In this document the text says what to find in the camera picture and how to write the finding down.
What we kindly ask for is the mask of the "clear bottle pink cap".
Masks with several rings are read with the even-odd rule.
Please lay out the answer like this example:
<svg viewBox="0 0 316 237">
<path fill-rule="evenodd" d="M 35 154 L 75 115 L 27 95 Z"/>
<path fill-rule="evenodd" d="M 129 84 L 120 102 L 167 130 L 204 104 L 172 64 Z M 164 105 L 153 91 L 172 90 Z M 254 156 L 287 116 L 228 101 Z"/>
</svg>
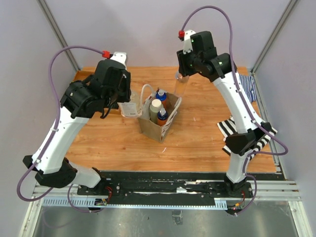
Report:
<svg viewBox="0 0 316 237">
<path fill-rule="evenodd" d="M 189 81 L 190 76 L 183 76 L 181 73 L 177 72 L 175 75 L 176 83 L 175 83 L 175 89 L 174 89 L 174 94 L 178 97 L 182 97 L 188 81 Z"/>
</svg>

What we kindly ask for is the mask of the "clear bottle white cap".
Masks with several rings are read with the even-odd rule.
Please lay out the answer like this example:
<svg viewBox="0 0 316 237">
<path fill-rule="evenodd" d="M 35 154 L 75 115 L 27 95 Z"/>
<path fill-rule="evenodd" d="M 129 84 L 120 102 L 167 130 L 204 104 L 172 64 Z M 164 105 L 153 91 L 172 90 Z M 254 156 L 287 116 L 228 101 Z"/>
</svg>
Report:
<svg viewBox="0 0 316 237">
<path fill-rule="evenodd" d="M 139 94 L 132 90 L 129 102 L 119 103 L 121 115 L 126 118 L 138 118 L 142 115 L 141 102 Z"/>
</svg>

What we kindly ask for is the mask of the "blue white striped cloth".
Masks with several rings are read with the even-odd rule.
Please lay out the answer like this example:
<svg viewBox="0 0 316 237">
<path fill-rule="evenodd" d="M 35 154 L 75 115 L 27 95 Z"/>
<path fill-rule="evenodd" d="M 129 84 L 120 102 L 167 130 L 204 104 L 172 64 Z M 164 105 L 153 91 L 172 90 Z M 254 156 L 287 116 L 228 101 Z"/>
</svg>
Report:
<svg viewBox="0 0 316 237">
<path fill-rule="evenodd" d="M 239 75 L 239 80 L 242 88 L 247 95 L 250 103 L 253 103 L 257 100 L 256 90 L 255 90 L 255 80 L 253 76 Z"/>
</svg>

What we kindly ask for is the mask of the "black white striped cloth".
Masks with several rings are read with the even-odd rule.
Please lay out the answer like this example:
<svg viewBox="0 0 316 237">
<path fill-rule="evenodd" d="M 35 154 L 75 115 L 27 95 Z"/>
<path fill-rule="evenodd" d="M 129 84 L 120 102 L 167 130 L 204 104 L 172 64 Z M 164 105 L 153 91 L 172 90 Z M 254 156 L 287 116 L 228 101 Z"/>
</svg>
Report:
<svg viewBox="0 0 316 237">
<path fill-rule="evenodd" d="M 259 128 L 238 133 L 232 116 L 217 123 L 217 126 L 224 136 L 225 145 L 222 150 L 228 155 L 234 153 L 243 156 L 248 151 L 259 152 L 271 140 L 271 137 Z"/>
</svg>

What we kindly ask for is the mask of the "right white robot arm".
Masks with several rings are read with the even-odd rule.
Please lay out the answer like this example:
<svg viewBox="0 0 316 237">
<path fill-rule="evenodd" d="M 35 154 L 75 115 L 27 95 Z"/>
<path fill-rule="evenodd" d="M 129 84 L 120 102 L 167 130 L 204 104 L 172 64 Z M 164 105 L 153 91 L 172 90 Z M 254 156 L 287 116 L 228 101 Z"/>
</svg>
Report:
<svg viewBox="0 0 316 237">
<path fill-rule="evenodd" d="M 260 142 L 274 133 L 273 128 L 253 109 L 230 54 L 217 53 L 211 32 L 180 30 L 178 37 L 184 43 L 183 49 L 177 52 L 181 76 L 200 74 L 209 79 L 221 93 L 234 119 L 235 131 L 225 139 L 230 150 L 230 164 L 223 186 L 224 193 L 234 198 L 245 185 L 245 172 L 251 157 L 259 152 Z"/>
</svg>

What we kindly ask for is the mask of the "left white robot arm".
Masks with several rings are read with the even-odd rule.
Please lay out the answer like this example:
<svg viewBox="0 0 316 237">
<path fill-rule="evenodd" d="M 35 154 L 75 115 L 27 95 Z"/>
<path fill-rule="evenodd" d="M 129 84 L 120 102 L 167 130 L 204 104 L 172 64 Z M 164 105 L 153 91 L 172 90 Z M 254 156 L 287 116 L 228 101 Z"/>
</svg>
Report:
<svg viewBox="0 0 316 237">
<path fill-rule="evenodd" d="M 129 102 L 131 74 L 126 69 L 127 55 L 114 53 L 101 60 L 93 74 L 70 83 L 60 101 L 60 117 L 47 134 L 46 148 L 41 145 L 32 156 L 25 156 L 27 167 L 35 164 L 36 181 L 46 187 L 63 188 L 69 184 L 88 187 L 94 195 L 106 189 L 105 179 L 96 168 L 86 168 L 69 162 L 65 157 L 79 131 L 96 112 L 104 119 L 115 102 Z"/>
</svg>

